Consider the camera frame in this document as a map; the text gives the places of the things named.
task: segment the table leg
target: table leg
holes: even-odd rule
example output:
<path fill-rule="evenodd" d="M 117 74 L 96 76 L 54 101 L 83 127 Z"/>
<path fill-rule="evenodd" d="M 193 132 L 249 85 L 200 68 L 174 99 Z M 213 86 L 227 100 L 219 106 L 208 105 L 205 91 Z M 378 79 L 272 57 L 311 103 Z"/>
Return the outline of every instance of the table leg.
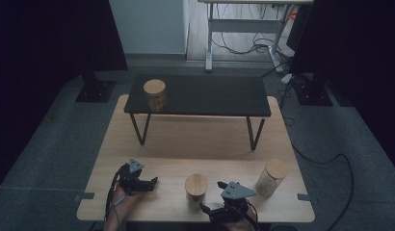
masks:
<path fill-rule="evenodd" d="M 249 128 L 250 147 L 251 147 L 251 150 L 254 151 L 255 147 L 257 146 L 258 139 L 260 138 L 261 130 L 263 129 L 265 119 L 262 118 L 260 121 L 260 126 L 258 127 L 257 135 L 255 136 L 255 140 L 253 140 L 253 136 L 252 136 L 252 128 L 251 128 L 250 118 L 247 116 L 246 119 L 247 119 L 248 128 Z"/>
<path fill-rule="evenodd" d="M 207 72 L 212 71 L 212 21 L 213 21 L 213 3 L 210 3 L 210 14 L 207 18 L 208 22 L 208 36 L 207 36 L 207 48 L 206 48 L 206 67 L 204 68 Z"/>
<path fill-rule="evenodd" d="M 276 68 L 276 72 L 278 74 L 282 74 L 284 72 L 284 69 L 281 66 L 281 62 L 279 61 L 279 55 L 277 54 L 276 51 L 277 51 L 279 39 L 281 38 L 282 31 L 284 30 L 285 27 L 285 22 L 287 20 L 289 9 L 290 9 L 289 5 L 285 5 L 284 13 L 282 14 L 282 17 L 279 20 L 278 30 L 276 32 L 276 38 L 274 40 L 273 45 L 269 49 L 270 57 L 272 58 L 274 67 Z"/>
<path fill-rule="evenodd" d="M 140 130 L 138 129 L 137 121 L 135 120 L 134 114 L 129 114 L 129 115 L 131 116 L 132 124 L 134 124 L 135 132 L 137 133 L 138 140 L 140 141 L 141 145 L 144 145 L 146 139 L 147 127 L 149 126 L 149 121 L 150 121 L 150 114 L 147 115 L 144 134 L 142 137 L 140 134 Z"/>

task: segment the wooden cylinder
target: wooden cylinder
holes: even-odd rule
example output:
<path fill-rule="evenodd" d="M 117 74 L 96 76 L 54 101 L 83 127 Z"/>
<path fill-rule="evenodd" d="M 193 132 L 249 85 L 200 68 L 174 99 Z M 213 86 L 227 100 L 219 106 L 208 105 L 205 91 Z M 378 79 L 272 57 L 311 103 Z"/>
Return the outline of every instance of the wooden cylinder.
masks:
<path fill-rule="evenodd" d="M 206 177 L 201 174 L 195 173 L 186 178 L 185 190 L 189 208 L 193 210 L 200 209 L 199 203 L 204 204 L 208 186 Z"/>
<path fill-rule="evenodd" d="M 144 91 L 149 95 L 148 104 L 152 112 L 162 112 L 168 103 L 165 89 L 165 83 L 158 79 L 149 80 L 144 84 Z"/>
<path fill-rule="evenodd" d="M 257 193 L 269 198 L 287 174 L 288 166 L 285 163 L 277 159 L 268 161 L 255 185 Z"/>

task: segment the black curtain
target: black curtain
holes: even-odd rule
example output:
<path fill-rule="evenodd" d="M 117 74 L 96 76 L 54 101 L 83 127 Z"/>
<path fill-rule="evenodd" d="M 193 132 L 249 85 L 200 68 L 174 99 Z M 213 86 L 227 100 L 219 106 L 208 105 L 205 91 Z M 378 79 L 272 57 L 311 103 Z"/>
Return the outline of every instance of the black curtain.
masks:
<path fill-rule="evenodd" d="M 330 79 L 395 166 L 395 0 L 314 0 L 291 71 Z"/>
<path fill-rule="evenodd" d="M 127 70 L 108 0 L 0 1 L 0 184 L 83 69 Z"/>

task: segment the gray carpet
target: gray carpet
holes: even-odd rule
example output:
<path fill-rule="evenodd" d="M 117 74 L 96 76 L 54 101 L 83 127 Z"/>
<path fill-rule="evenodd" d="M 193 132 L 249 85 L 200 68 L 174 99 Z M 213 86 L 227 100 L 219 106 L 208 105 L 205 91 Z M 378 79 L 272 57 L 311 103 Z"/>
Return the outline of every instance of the gray carpet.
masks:
<path fill-rule="evenodd" d="M 129 93 L 138 73 L 177 75 L 261 76 L 264 68 L 131 66 L 130 71 L 97 73 L 117 85 L 108 103 L 75 103 L 83 81 L 76 78 L 60 91 L 47 116 L 0 186 L 0 230 L 88 230 L 92 223 L 76 217 L 98 150 L 120 95 Z M 269 95 L 279 100 L 284 89 L 274 72 L 264 78 Z M 295 119 L 290 139 L 309 158 L 324 162 L 338 153 L 350 160 L 354 198 L 332 230 L 395 230 L 395 168 L 355 108 L 300 106 L 294 91 L 282 112 Z M 344 208 L 351 178 L 344 159 L 317 166 L 297 156 L 316 218 L 293 223 L 298 230 L 327 230 Z M 171 230 L 145 224 L 144 230 Z"/>

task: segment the metal frame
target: metal frame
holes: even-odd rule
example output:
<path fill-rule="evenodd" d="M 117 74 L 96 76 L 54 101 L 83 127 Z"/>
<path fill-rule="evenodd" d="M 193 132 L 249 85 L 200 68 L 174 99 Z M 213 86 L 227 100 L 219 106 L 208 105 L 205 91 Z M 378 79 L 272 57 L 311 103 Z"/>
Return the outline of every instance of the metal frame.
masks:
<path fill-rule="evenodd" d="M 276 38 L 272 46 L 270 46 L 269 54 L 273 61 L 274 67 L 278 74 L 283 73 L 284 70 L 281 66 L 280 57 L 278 55 L 277 47 L 279 39 L 281 38 L 282 31 L 285 27 L 287 20 L 289 5 L 285 5 L 282 17 L 280 20 L 255 20 L 255 19 L 221 19 L 213 18 L 213 5 L 209 3 L 210 14 L 208 20 L 208 39 L 206 49 L 206 66 L 207 72 L 212 71 L 212 34 L 213 32 L 226 32 L 226 33 L 268 33 L 276 34 Z"/>
<path fill-rule="evenodd" d="M 134 114 L 129 114 L 129 115 L 131 116 L 132 124 L 134 124 L 135 132 L 137 133 L 138 140 L 140 141 L 141 145 L 144 145 L 145 140 L 146 140 L 147 128 L 149 126 L 149 121 L 150 121 L 150 114 L 147 115 L 146 124 L 145 124 L 145 128 L 144 128 L 144 134 L 142 137 L 140 134 L 140 130 L 138 129 L 137 120 L 135 120 Z"/>
<path fill-rule="evenodd" d="M 257 146 L 258 139 L 260 138 L 261 130 L 263 129 L 263 125 L 264 125 L 264 121 L 266 119 L 265 118 L 261 119 L 260 126 L 258 127 L 258 130 L 257 130 L 257 135 L 255 136 L 255 140 L 253 140 L 253 136 L 252 136 L 252 128 L 251 128 L 250 118 L 247 116 L 246 120 L 248 122 L 248 128 L 249 128 L 250 147 L 251 147 L 251 150 L 254 151 L 255 147 Z"/>
<path fill-rule="evenodd" d="M 131 116 L 132 124 L 134 125 L 135 132 L 137 133 L 138 140 L 140 141 L 141 145 L 144 145 L 145 141 L 146 141 L 147 128 L 149 126 L 151 114 L 147 115 L 145 128 L 144 128 L 144 133 L 143 133 L 142 137 L 141 137 L 141 133 L 140 133 L 140 130 L 138 128 L 138 125 L 137 125 L 137 120 L 134 117 L 134 114 L 129 114 L 129 115 Z M 255 136 L 255 139 L 253 138 L 252 127 L 251 127 L 251 120 L 250 120 L 249 116 L 246 116 L 246 121 L 248 123 L 248 128 L 249 128 L 250 148 L 251 148 L 252 151 L 254 151 L 255 147 L 257 146 L 258 140 L 260 138 L 261 130 L 263 129 L 265 118 L 262 118 L 261 121 L 260 121 L 260 125 L 258 127 L 257 135 Z"/>

